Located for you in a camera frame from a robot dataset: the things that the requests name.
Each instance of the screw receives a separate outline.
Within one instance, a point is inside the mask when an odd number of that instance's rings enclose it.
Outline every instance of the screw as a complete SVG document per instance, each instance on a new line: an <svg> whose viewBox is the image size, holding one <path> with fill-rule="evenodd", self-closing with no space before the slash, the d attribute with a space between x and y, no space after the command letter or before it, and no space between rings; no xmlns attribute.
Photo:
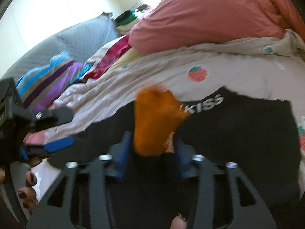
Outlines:
<svg viewBox="0 0 305 229"><path fill-rule="evenodd" d="M112 156L110 154L104 154L104 155L99 156L99 160L101 160L101 161L108 161L111 159L112 159Z"/></svg>
<svg viewBox="0 0 305 229"><path fill-rule="evenodd" d="M78 166L78 163L77 162L67 162L66 163L66 167L67 168L76 168Z"/></svg>
<svg viewBox="0 0 305 229"><path fill-rule="evenodd" d="M38 112L36 115L36 119L39 120L41 118L41 116L42 116L42 112Z"/></svg>
<svg viewBox="0 0 305 229"><path fill-rule="evenodd" d="M236 169L237 166L238 166L238 164L237 164L237 163L234 163L234 162L229 162L229 163L226 164L226 167L227 167L228 169Z"/></svg>
<svg viewBox="0 0 305 229"><path fill-rule="evenodd" d="M202 155L194 155L192 157L193 161L203 161L204 160L204 156Z"/></svg>

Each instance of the pink blanket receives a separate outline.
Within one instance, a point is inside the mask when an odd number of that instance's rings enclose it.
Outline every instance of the pink blanket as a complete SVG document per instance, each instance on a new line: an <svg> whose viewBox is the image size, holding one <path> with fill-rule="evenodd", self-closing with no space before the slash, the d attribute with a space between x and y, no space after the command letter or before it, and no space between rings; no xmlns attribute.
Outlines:
<svg viewBox="0 0 305 229"><path fill-rule="evenodd" d="M150 54L248 37L282 39L286 29L305 40L305 25L290 0L162 0L133 27L129 42Z"/></svg>

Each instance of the gray mattress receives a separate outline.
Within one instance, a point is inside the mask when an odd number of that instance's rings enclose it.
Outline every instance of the gray mattress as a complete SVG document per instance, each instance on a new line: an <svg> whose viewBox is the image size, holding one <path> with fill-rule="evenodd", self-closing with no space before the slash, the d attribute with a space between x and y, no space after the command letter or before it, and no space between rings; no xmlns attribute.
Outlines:
<svg viewBox="0 0 305 229"><path fill-rule="evenodd" d="M29 70L49 63L52 56L67 50L78 62L85 62L104 44L120 37L111 13L66 28L42 41L24 54L2 78L15 82Z"/></svg>

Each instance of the dark red nail polish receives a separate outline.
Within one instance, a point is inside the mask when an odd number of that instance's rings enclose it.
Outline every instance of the dark red nail polish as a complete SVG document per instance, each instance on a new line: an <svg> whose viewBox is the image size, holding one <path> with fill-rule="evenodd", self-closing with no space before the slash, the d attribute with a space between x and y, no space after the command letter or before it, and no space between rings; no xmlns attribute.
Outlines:
<svg viewBox="0 0 305 229"><path fill-rule="evenodd" d="M25 199L26 198L26 194L23 191L18 191L18 196L20 199Z"/></svg>
<svg viewBox="0 0 305 229"><path fill-rule="evenodd" d="M26 209L29 208L29 205L28 205L26 202L22 203L22 205L23 205L23 207L26 208Z"/></svg>
<svg viewBox="0 0 305 229"><path fill-rule="evenodd" d="M34 176L34 174L31 172L30 175L31 175L31 183L35 183L35 176Z"/></svg>

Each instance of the sock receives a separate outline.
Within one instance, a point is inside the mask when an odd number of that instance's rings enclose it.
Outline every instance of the sock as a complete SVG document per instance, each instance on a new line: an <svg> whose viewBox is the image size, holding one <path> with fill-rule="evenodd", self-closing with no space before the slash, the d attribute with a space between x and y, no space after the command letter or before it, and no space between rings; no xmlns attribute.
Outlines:
<svg viewBox="0 0 305 229"><path fill-rule="evenodd" d="M170 91L158 86L146 88L136 95L135 100L135 152L141 156L159 156L165 152L169 135L191 114L179 110Z"/></svg>

